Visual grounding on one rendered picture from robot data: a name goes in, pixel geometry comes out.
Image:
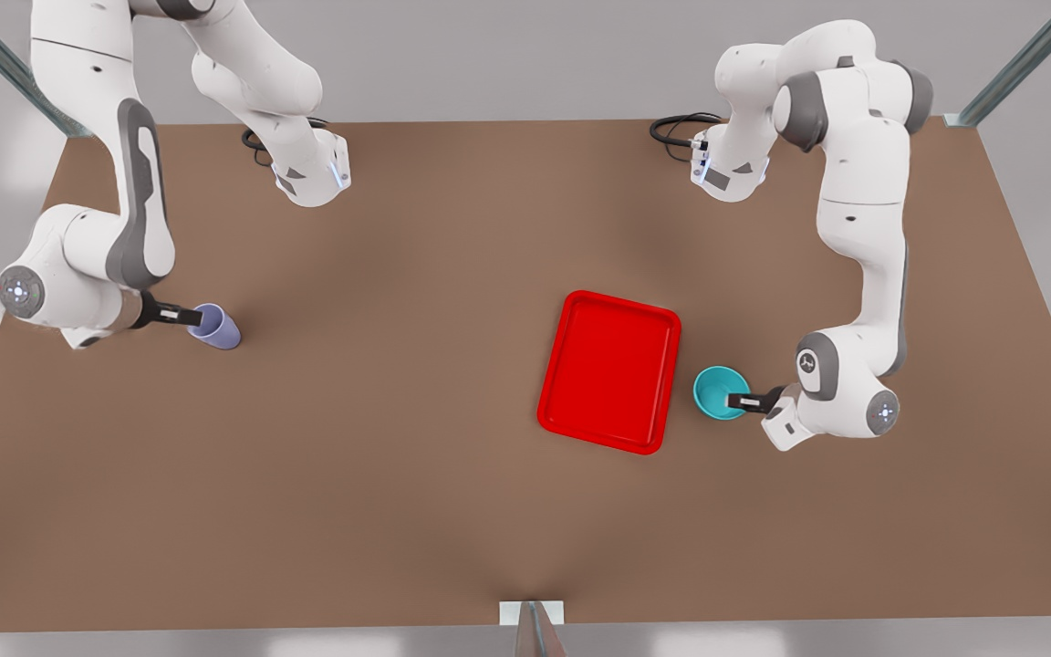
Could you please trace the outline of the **teal bowl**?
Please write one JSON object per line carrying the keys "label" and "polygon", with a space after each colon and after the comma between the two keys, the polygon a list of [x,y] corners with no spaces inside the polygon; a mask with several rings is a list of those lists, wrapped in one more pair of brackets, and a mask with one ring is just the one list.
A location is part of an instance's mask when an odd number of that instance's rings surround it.
{"label": "teal bowl", "polygon": [[745,414],[741,403],[731,407],[727,401],[731,394],[745,395],[750,392],[748,383],[737,370],[724,366],[712,366],[697,375],[693,383],[692,395],[703,414],[715,420],[734,420]]}

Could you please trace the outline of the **lavender cup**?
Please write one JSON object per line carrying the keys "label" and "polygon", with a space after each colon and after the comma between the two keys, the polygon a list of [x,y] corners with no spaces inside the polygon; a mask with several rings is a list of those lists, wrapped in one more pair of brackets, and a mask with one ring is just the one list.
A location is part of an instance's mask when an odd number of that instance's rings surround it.
{"label": "lavender cup", "polygon": [[199,312],[200,324],[188,326],[187,331],[192,337],[217,349],[234,349],[241,342],[241,332],[228,313],[220,305],[204,303],[193,308]]}

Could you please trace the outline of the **red tray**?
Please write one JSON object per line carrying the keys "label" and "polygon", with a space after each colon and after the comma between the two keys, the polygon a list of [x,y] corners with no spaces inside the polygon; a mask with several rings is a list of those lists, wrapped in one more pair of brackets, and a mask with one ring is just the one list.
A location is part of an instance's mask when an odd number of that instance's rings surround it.
{"label": "red tray", "polygon": [[552,344],[538,423],[622,452],[658,452],[681,331],[667,308],[572,291]]}

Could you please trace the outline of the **silver frame post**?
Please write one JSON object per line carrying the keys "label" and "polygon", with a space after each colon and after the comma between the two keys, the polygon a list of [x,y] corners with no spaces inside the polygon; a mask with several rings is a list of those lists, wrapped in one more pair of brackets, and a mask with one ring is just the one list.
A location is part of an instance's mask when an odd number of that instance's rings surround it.
{"label": "silver frame post", "polygon": [[976,128],[1051,55],[1051,17],[959,112],[943,115],[948,128]]}
{"label": "silver frame post", "polygon": [[556,631],[564,623],[563,601],[499,602],[499,624],[516,628],[514,657],[568,657]]}
{"label": "silver frame post", "polygon": [[92,137],[90,130],[80,125],[67,115],[56,109],[46,96],[41,93],[33,78],[29,67],[0,40],[0,76],[7,79],[18,93],[21,93],[35,109],[42,112],[47,120],[68,138]]}

